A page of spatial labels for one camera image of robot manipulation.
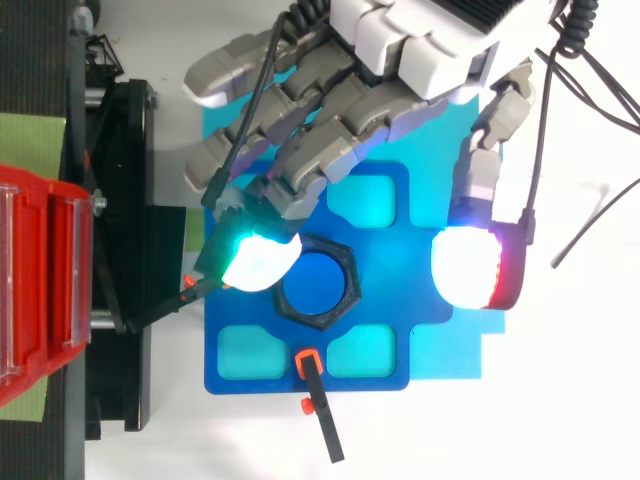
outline red plastic bin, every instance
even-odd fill
[[[0,167],[0,405],[46,371],[47,189]]]
[[[91,336],[93,207],[82,188],[49,187],[47,374],[73,360]]]
[[[86,191],[0,166],[0,406],[86,347],[92,245]]]

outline glowing fingertip sensor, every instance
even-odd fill
[[[431,250],[436,289],[455,307],[487,308],[498,286],[501,256],[502,244],[488,230],[447,227],[435,237]]]
[[[238,248],[222,281],[245,292],[260,292],[273,286],[291,269],[302,252],[300,236],[278,243],[252,233],[238,242]]]

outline black hex nut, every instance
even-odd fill
[[[302,252],[300,256],[309,253],[326,255],[338,264],[344,275],[344,291],[340,301],[328,312],[308,315],[301,313],[291,304],[284,293],[284,278],[271,288],[273,307],[278,315],[287,320],[299,323],[306,327],[325,331],[340,320],[362,298],[360,279],[356,267],[356,258],[353,250],[347,245],[333,242],[326,238],[313,234],[303,234]]]

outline blue tray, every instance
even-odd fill
[[[204,134],[242,107],[205,110]],[[393,145],[381,146],[340,185],[331,185],[305,232],[354,249],[360,303],[327,332],[278,317],[269,292],[218,291],[205,303],[205,385],[214,394],[304,391],[294,355],[321,354],[328,391],[398,390],[410,378],[479,378],[481,338],[504,331],[499,312],[452,309],[431,280],[431,238],[446,221],[453,164],[477,117],[476,102],[449,111]],[[242,185],[263,172],[271,149]],[[207,233],[213,227],[206,212]],[[285,278],[300,310],[339,299],[341,276],[318,255],[303,256]]]

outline metal rod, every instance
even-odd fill
[[[91,330],[115,330],[116,325],[109,310],[91,312]]]
[[[86,108],[100,108],[105,93],[104,88],[87,88],[84,91],[84,106]]]

